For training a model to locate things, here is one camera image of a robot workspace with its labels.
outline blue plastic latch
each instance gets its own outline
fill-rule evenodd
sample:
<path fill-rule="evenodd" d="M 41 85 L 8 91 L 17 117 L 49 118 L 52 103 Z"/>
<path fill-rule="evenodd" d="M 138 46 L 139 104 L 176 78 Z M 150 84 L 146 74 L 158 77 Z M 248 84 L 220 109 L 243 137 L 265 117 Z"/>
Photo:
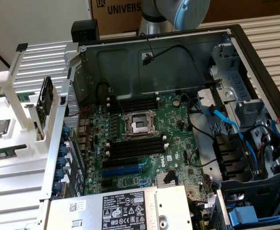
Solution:
<path fill-rule="evenodd" d="M 271 128 L 272 128 L 272 132 L 277 135 L 278 138 L 280 138 L 280 133 L 278 131 L 278 129 L 276 128 L 276 122 L 275 120 L 270 120 L 271 123 Z"/>
<path fill-rule="evenodd" d="M 229 216 L 232 227 L 258 222 L 253 206 L 236 207 L 229 213 Z"/>

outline circuit board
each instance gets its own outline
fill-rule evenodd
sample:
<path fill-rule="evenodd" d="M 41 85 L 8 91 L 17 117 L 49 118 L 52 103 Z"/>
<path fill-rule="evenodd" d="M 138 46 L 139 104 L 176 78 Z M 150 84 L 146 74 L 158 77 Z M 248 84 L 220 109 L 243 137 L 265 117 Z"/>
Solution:
<path fill-rule="evenodd" d="M 184 154 L 187 154 L 189 158 L 196 149 L 193 132 L 187 130 L 187 102 L 180 102 L 180 106 L 174 107 L 173 101 L 181 98 L 175 93 L 161 94 L 159 98 L 159 108 L 153 110 L 157 114 L 154 118 L 156 130 L 159 131 L 159 136 L 166 135 L 169 147 L 165 153 L 139 157 L 139 163 L 144 164 L 141 174 L 111 177 L 113 183 L 111 190 L 156 186 L 158 174 L 174 170 L 179 185 L 185 186 L 187 195 L 193 200 L 204 200 L 206 199 L 204 188 L 199 189 L 199 183 L 203 179 L 202 171 L 200 168 L 189 166 L 184 157 Z M 102 177 L 102 162 L 107 160 L 105 143 L 107 139 L 113 142 L 128 141 L 122 136 L 125 133 L 123 115 L 123 113 L 111 115 L 105 106 L 98 106 L 94 107 L 89 114 L 81 116 L 80 132 L 84 131 L 81 129 L 81 125 L 92 123 L 92 127 L 87 125 L 87 129 L 90 130 L 86 132 L 98 139 L 98 144 L 95 144 L 94 147 L 90 146 L 88 141 L 80 144 L 84 150 L 87 170 L 84 195 L 107 191 L 101 186 L 101 181 L 105 179 Z M 110 131 L 113 120 L 118 123 L 116 139 L 113 138 L 114 134 Z M 193 161 L 200 164 L 197 157 Z"/>

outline metal panel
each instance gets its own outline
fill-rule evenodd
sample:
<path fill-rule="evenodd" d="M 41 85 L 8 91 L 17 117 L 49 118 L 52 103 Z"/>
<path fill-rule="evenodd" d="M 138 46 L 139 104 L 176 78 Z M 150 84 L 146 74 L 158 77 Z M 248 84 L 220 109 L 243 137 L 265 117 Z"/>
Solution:
<path fill-rule="evenodd" d="M 280 15 L 227 22 L 205 23 L 200 25 L 199 28 L 229 24 L 241 25 L 280 90 Z"/>

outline warning label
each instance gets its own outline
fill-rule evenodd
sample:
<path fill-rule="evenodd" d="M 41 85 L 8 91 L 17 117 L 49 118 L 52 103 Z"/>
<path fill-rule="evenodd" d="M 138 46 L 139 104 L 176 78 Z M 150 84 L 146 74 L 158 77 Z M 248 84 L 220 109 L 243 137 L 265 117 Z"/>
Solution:
<path fill-rule="evenodd" d="M 144 192 L 103 197 L 102 230 L 146 230 Z"/>

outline cable connector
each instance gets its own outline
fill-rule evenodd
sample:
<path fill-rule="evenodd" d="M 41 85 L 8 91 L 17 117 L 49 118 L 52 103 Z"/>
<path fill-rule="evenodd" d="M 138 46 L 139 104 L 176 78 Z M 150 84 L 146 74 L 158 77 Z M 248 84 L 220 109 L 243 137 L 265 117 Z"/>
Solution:
<path fill-rule="evenodd" d="M 152 55 L 148 55 L 147 57 L 145 57 L 143 59 L 143 65 L 146 66 L 146 65 L 150 64 L 150 62 L 153 60 L 154 60 L 154 57 Z"/>
<path fill-rule="evenodd" d="M 208 109 L 208 112 L 211 116 L 215 116 L 215 113 L 214 111 L 216 110 L 216 107 L 212 104 L 209 109 Z"/>
<path fill-rule="evenodd" d="M 276 161 L 280 157 L 280 144 L 272 151 L 272 160 Z"/>

